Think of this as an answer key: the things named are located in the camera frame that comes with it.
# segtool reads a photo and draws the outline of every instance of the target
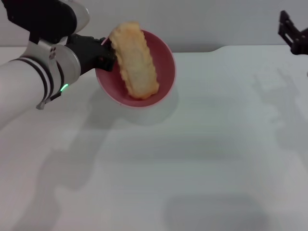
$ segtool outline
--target pink bowl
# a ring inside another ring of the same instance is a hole
[[[120,75],[118,63],[112,72],[107,72],[101,69],[96,69],[96,76],[102,89],[115,101],[121,105],[128,107],[148,107],[160,102],[171,91],[175,76],[176,66],[173,54],[170,48],[154,34],[143,31],[147,45],[150,48],[150,53],[153,58],[153,63],[156,67],[157,81],[159,82],[158,93],[152,95],[146,100],[135,100],[128,95],[124,81]]]

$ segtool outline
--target green indicator light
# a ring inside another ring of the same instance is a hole
[[[68,87],[68,84],[65,84],[60,91],[63,91],[66,87]]]

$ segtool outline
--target white tabletop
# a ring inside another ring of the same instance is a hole
[[[307,231],[308,56],[231,46],[175,59],[155,107],[114,103],[90,71],[3,128],[0,230]]]

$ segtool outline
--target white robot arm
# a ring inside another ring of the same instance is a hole
[[[0,66],[0,128],[24,110],[44,105],[93,68],[111,71],[115,55],[102,39],[77,33],[90,20],[72,0],[2,0],[8,19],[30,32],[26,51]],[[66,45],[58,44],[67,38]]]

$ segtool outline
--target food item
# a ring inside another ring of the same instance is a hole
[[[110,34],[128,93],[145,100],[158,92],[157,74],[144,34],[137,22],[122,23]]]

